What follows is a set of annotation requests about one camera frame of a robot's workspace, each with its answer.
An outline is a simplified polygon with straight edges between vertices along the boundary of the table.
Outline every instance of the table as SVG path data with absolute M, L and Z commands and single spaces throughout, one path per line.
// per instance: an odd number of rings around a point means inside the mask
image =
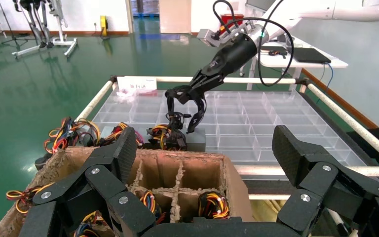
M 285 47 L 285 43 L 280 42 L 267 42 L 264 44 L 264 46 L 282 46 Z M 330 55 L 329 53 L 324 52 L 321 49 L 318 49 L 307 42 L 304 42 L 303 40 L 294 37 L 294 46 L 295 47 L 303 47 L 303 48 L 315 48 L 317 51 L 325 55 L 327 58 L 329 58 L 332 62 L 330 63 L 332 68 L 346 68 L 348 67 L 348 64 L 341 59 Z M 269 68 L 286 68 L 288 65 L 288 62 L 290 60 L 290 53 L 287 54 L 286 58 L 284 59 L 281 55 L 275 55 L 271 56 L 268 54 L 261 54 L 261 65 Z M 249 77 L 253 78 L 255 69 L 256 69 L 256 63 L 258 61 L 258 55 L 256 55 L 252 59 L 251 67 L 249 69 Z M 328 65 L 318 64 L 318 63 L 301 63 L 297 62 L 295 59 L 291 62 L 290 69 L 294 69 L 293 72 L 291 72 L 292 78 L 298 79 L 300 78 L 300 74 L 302 72 L 303 68 L 323 68 L 323 67 L 329 67 Z M 291 85 L 290 90 L 294 89 L 296 85 Z M 252 83 L 248 83 L 247 90 L 252 90 Z

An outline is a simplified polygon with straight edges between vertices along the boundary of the plastic storage grid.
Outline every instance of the plastic storage grid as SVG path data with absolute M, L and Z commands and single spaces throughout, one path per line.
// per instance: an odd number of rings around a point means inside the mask
M 120 101 L 116 89 L 94 118 L 109 135 L 119 122 L 128 123 L 142 134 L 156 124 L 167 123 L 164 91 Z M 365 163 L 295 91 L 226 92 L 205 94 L 207 112 L 198 126 L 206 130 L 206 152 L 227 155 L 236 164 L 278 165 L 271 150 L 276 125 L 284 124 L 301 141 L 322 145 L 345 166 Z M 175 101 L 175 111 L 194 114 L 197 107 Z

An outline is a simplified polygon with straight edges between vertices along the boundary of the electrical wire bundle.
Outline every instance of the electrical wire bundle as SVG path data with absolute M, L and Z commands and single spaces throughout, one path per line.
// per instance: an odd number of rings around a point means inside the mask
M 21 214 L 27 215 L 28 210 L 33 206 L 33 197 L 36 193 L 52 185 L 48 184 L 45 186 L 35 186 L 33 188 L 26 189 L 24 191 L 10 190 L 6 192 L 6 199 L 10 201 L 15 201 L 15 208 Z
M 89 223 L 82 222 L 73 234 L 74 237 L 99 237 L 95 231 L 92 230 Z
M 152 145 L 159 144 L 161 150 L 186 151 L 187 142 L 185 135 L 178 129 L 170 128 L 166 124 L 160 124 L 149 128 L 148 134 L 152 136 L 149 142 Z
M 97 211 L 94 211 L 90 213 L 89 215 L 85 216 L 85 218 L 82 220 L 81 224 L 78 226 L 76 231 L 74 232 L 74 237 L 99 237 L 99 235 L 92 230 L 91 225 L 101 223 L 103 225 L 106 225 L 104 219 L 99 215 Z
M 163 223 L 166 220 L 166 212 L 162 213 L 162 209 L 160 206 L 156 203 L 156 200 L 154 199 L 154 195 L 151 190 L 147 190 L 143 196 L 140 198 L 140 201 L 148 207 L 148 209 L 151 211 L 151 213 L 154 214 L 156 217 L 156 224 L 159 225 Z
M 207 219 L 228 219 L 227 200 L 217 192 L 206 192 L 198 197 L 198 215 Z
M 100 140 L 100 143 L 98 144 L 99 146 L 106 146 L 106 145 L 109 145 L 109 144 L 112 144 L 113 142 L 115 142 L 119 137 L 120 135 L 122 134 L 123 130 L 128 127 L 128 124 L 126 123 L 119 123 L 116 127 L 113 128 L 111 134 L 106 137 L 106 138 L 101 138 Z M 143 137 L 140 135 L 140 133 L 138 133 L 137 131 L 135 131 L 136 133 L 136 142 L 137 142 L 137 145 L 140 147 L 143 145 L 143 143 L 145 142 Z
M 80 132 L 80 129 L 84 127 L 89 127 L 93 134 L 87 131 Z M 101 133 L 93 122 L 84 118 L 75 122 L 71 117 L 66 117 L 62 119 L 61 127 L 51 130 L 48 133 L 50 138 L 44 142 L 44 148 L 48 153 L 54 154 L 58 149 L 66 149 L 68 146 L 75 146 L 83 135 L 88 135 L 90 138 L 90 142 L 85 144 L 86 146 L 97 146 L 101 139 Z M 53 143 L 53 146 L 49 149 L 48 145 L 51 143 Z

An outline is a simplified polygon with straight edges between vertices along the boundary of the black connector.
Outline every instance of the black connector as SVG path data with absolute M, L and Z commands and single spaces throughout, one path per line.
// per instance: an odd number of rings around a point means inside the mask
M 36 159 L 36 161 L 34 162 L 34 165 L 36 166 L 37 171 L 40 171 L 41 169 L 43 169 L 44 165 L 51 158 L 51 156 L 52 154 L 46 153 L 45 155 L 43 155 L 43 157 Z

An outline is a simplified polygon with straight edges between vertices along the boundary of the white label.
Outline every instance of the white label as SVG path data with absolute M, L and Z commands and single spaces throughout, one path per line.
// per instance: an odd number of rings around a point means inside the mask
M 156 90 L 155 77 L 117 77 L 118 89 L 126 90 Z

